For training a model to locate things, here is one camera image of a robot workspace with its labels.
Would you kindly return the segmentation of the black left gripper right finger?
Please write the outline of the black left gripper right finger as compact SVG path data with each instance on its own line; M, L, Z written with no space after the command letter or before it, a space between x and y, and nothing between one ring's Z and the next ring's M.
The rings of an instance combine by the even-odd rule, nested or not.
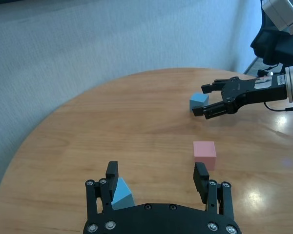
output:
M209 178L209 173L204 163L195 162L193 180L197 192L200 194L206 211L234 218L231 184L227 181L217 183Z

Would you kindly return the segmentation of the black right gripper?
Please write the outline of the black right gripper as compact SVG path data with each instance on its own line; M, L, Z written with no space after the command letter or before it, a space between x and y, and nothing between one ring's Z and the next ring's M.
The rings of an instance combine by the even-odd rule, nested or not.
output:
M287 88L283 78L277 76L242 80L239 77L216 79L212 84L201 86L204 94L221 91L223 101L207 106L195 106L193 114L205 119L224 114L235 114L245 105L285 100Z

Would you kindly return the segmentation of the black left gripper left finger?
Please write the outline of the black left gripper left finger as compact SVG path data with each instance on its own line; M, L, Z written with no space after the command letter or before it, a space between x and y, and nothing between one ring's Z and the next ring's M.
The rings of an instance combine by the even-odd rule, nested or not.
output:
M105 178L101 178L98 182L92 179L85 182L88 221L94 221L98 215L97 198L101 199L103 214L109 214L113 211L111 203L117 188L118 178L118 162L110 161Z

